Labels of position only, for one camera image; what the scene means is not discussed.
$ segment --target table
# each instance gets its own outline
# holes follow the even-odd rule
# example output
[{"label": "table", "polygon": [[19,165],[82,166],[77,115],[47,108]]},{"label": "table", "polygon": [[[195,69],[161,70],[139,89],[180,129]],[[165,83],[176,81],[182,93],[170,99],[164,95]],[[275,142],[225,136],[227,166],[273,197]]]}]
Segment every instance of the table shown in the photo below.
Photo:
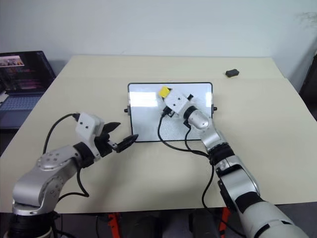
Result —
[{"label": "table", "polygon": [[[233,68],[239,76],[227,78],[225,71]],[[0,158],[0,211],[11,211],[14,183],[34,166],[49,128],[61,116],[84,111],[119,121],[122,125],[111,133],[111,140],[119,142],[131,133],[123,111],[128,83],[200,81],[213,83],[215,124],[258,180],[263,199],[316,201],[317,123],[272,59],[74,56]],[[48,149],[77,143],[75,126],[72,119],[60,123]],[[190,143],[202,148],[198,141]],[[210,165],[203,157],[146,142],[111,153],[81,177],[90,197],[69,196],[58,203],[58,212],[200,208]],[[62,194],[71,191],[79,191],[75,178]],[[206,202],[224,206],[216,182]]]}]

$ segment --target gray floor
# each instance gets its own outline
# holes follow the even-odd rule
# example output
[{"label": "gray floor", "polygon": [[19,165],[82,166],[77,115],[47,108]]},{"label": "gray floor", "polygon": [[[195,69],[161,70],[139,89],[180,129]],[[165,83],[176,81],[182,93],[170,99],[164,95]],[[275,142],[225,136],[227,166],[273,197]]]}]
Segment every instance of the gray floor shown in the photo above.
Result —
[{"label": "gray floor", "polygon": [[[317,106],[310,108],[311,113],[317,120]],[[0,131],[0,154],[3,153],[6,146],[14,137],[15,132]],[[313,203],[300,203],[278,206],[290,219],[294,221],[297,226],[303,229],[309,237],[317,237],[317,202]],[[134,224],[141,217],[152,215],[160,217],[164,222],[164,238],[191,238],[192,233],[189,231],[188,216],[193,210],[167,210],[167,211],[154,211],[154,212],[125,212],[121,213],[119,224],[122,232],[122,237],[128,237]],[[0,213],[0,238],[3,237],[8,228],[10,218],[9,213]],[[103,221],[105,214],[98,214],[98,231],[101,238],[110,238],[111,230],[106,221]],[[75,235],[77,238],[96,238],[96,214],[92,215],[78,215],[78,214],[63,214],[63,230],[65,232]],[[235,214],[229,218],[229,223],[241,230],[239,220]],[[56,226],[61,228],[61,218],[56,220]],[[226,230],[226,238],[237,238],[238,235],[234,234],[231,230]]]}]

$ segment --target white wall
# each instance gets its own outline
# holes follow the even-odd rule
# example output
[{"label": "white wall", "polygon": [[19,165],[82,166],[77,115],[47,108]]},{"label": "white wall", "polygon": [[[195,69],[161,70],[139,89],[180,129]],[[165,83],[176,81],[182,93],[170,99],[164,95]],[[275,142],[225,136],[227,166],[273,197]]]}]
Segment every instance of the white wall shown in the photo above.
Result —
[{"label": "white wall", "polygon": [[316,0],[0,0],[0,51],[272,56],[298,90],[317,50]]}]

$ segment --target yellow object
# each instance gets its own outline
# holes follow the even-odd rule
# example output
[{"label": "yellow object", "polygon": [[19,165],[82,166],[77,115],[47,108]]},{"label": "yellow object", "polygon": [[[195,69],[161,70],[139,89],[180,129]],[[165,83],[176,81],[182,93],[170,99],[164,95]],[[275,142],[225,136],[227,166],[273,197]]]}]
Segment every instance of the yellow object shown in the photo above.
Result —
[{"label": "yellow object", "polygon": [[163,98],[166,98],[169,94],[170,90],[168,87],[163,86],[162,89],[159,91],[159,95],[162,96]]}]

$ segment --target laptop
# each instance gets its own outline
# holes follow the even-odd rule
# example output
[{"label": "laptop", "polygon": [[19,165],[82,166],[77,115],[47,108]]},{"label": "laptop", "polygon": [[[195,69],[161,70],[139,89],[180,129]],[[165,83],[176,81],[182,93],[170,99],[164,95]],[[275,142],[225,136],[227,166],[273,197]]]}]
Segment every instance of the laptop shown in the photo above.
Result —
[{"label": "laptop", "polygon": [[19,129],[55,78],[42,51],[0,53],[0,129]]}]

